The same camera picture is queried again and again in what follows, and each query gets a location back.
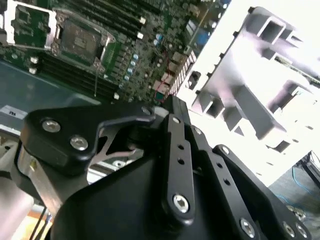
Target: capacitor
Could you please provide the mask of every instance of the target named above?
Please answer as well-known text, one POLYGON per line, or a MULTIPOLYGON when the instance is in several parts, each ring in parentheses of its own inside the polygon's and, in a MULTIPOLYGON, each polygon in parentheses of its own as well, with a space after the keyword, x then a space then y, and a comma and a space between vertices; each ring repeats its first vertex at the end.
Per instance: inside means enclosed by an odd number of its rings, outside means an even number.
POLYGON ((160 33, 157 33, 156 35, 155 35, 155 39, 157 39, 157 40, 161 40, 162 39, 162 35, 160 34, 160 33))

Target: black ram slot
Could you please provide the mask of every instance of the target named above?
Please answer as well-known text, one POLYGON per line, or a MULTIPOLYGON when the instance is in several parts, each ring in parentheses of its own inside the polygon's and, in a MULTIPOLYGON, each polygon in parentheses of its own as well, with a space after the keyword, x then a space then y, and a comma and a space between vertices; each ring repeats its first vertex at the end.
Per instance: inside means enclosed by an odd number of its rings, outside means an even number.
POLYGON ((107 25, 110 28, 113 28, 113 29, 127 35, 128 37, 131 37, 133 39, 137 38, 137 32, 129 30, 117 22, 110 21, 108 18, 104 17, 103 15, 97 14, 94 9, 91 10, 86 7, 79 6, 78 4, 76 4, 74 2, 70 2, 70 6, 72 8, 74 8, 75 10, 79 11, 80 13, 88 16, 89 18, 94 19, 97 22, 100 22, 104 25, 107 25))
POLYGON ((134 16, 135 18, 139 19, 143 16, 143 12, 140 8, 136 8, 132 4, 128 5, 127 3, 123 2, 122 0, 109 0, 108 3, 118 6, 120 9, 125 11, 126 13, 134 16))
MULTIPOLYGON (((87 81, 88 83, 92 83, 92 82, 95 82, 96 81, 96 76, 93 75, 92 73, 89 73, 85 70, 81 70, 75 66, 72 66, 64 61, 61 61, 61 60, 58 60, 57 58, 54 58, 50 55, 48 55, 49 57, 43 57, 43 62, 44 63, 48 63, 49 65, 53 65, 57 68, 60 68, 62 69, 63 71, 65 72, 71 72, 73 75, 76 75, 76 76, 80 76, 81 77, 81 80, 83 81, 87 81)), ((109 83, 105 80, 102 80, 102 83, 104 85, 104 87, 106 89, 110 89, 110 92, 113 92, 116 87, 115 84, 112 84, 112 83, 109 83)))
POLYGON ((127 21, 126 19, 124 19, 123 16, 119 16, 112 13, 109 9, 106 9, 106 5, 101 4, 100 2, 91 3, 91 2, 83 1, 82 5, 87 8, 92 8, 93 11, 97 12, 102 16, 106 16, 108 19, 112 20, 113 22, 120 23, 127 29, 130 29, 133 31, 139 31, 139 29, 141 28, 141 25, 138 25, 138 26, 134 25, 130 21, 127 21))
MULTIPOLYGON (((125 1, 128 5, 132 4, 130 0, 123 1, 125 1)), ((161 13, 161 3, 158 3, 157 0, 136 0, 134 3, 157 15, 161 13)))
POLYGON ((142 27, 142 24, 140 23, 140 17, 135 15, 129 15, 129 12, 126 12, 125 9, 122 7, 114 6, 112 3, 109 3, 107 1, 101 1, 101 0, 94 0, 93 4, 108 10, 111 12, 112 15, 118 15, 120 18, 126 20, 130 24, 134 24, 137 29, 139 30, 142 27))
MULTIPOLYGON (((41 72, 47 76, 51 76, 70 87, 85 92, 89 96, 95 93, 96 76, 64 61, 61 61, 48 54, 42 55, 41 72)), ((114 92, 118 86, 98 77, 97 79, 97 97, 112 100, 114 92)))

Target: white label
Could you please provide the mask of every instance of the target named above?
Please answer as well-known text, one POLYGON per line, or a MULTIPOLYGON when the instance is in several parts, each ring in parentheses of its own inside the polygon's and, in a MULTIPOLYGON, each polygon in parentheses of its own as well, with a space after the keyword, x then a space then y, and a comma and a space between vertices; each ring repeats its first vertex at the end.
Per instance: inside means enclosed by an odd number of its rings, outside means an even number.
POLYGON ((8 114, 12 117, 15 117, 17 119, 23 120, 27 116, 27 112, 21 111, 17 108, 14 108, 12 106, 6 105, 3 108, 0 109, 0 113, 8 114))

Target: black mechanical bracket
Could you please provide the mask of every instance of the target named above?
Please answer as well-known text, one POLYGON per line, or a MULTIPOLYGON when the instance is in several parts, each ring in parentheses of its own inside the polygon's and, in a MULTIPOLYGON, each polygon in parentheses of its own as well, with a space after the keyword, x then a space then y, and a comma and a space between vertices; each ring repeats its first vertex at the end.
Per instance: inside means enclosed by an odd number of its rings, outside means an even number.
POLYGON ((209 146, 183 101, 170 96, 163 106, 75 107, 27 116, 17 165, 56 215, 48 238, 311 239, 230 149, 209 146), (127 144, 145 154, 87 185, 101 136, 112 136, 106 151, 127 144))

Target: wire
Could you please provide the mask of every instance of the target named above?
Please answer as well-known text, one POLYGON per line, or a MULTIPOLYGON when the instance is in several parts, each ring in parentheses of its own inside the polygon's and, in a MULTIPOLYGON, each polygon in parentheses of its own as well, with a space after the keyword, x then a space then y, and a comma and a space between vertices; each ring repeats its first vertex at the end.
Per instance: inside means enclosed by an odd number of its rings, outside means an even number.
POLYGON ((317 158, 318 162, 320 163, 320 159, 319 159, 319 157, 317 156, 317 154, 314 151, 310 152, 310 157, 312 158, 312 161, 315 162, 314 155, 317 158))
POLYGON ((44 234, 46 227, 47 227, 48 223, 51 221, 51 219, 52 219, 52 215, 50 212, 48 212, 48 215, 46 216, 44 225, 42 226, 41 230, 39 231, 38 235, 35 237, 34 240, 41 240, 42 235, 44 234))
POLYGON ((316 196, 311 190, 309 190, 307 187, 303 186, 301 183, 299 183, 296 179, 296 175, 295 175, 295 168, 292 168, 292 178, 294 180, 294 182, 302 189, 304 189, 308 194, 310 194, 311 196, 313 196, 315 199, 320 201, 320 197, 316 196))
POLYGON ((37 230, 38 230, 38 227, 39 227, 39 225, 40 225, 40 223, 41 223, 41 221, 42 221, 42 218, 44 217, 46 211, 47 211, 47 208, 45 207, 45 208, 43 209, 43 211, 42 211, 42 213, 41 213, 38 221, 36 222, 36 224, 35 224, 35 226, 34 226, 34 229, 33 229, 32 233, 31 233, 31 236, 30 236, 29 240, 33 240, 33 239, 34 239, 34 236, 35 236, 35 234, 36 234, 36 232, 37 232, 37 230))

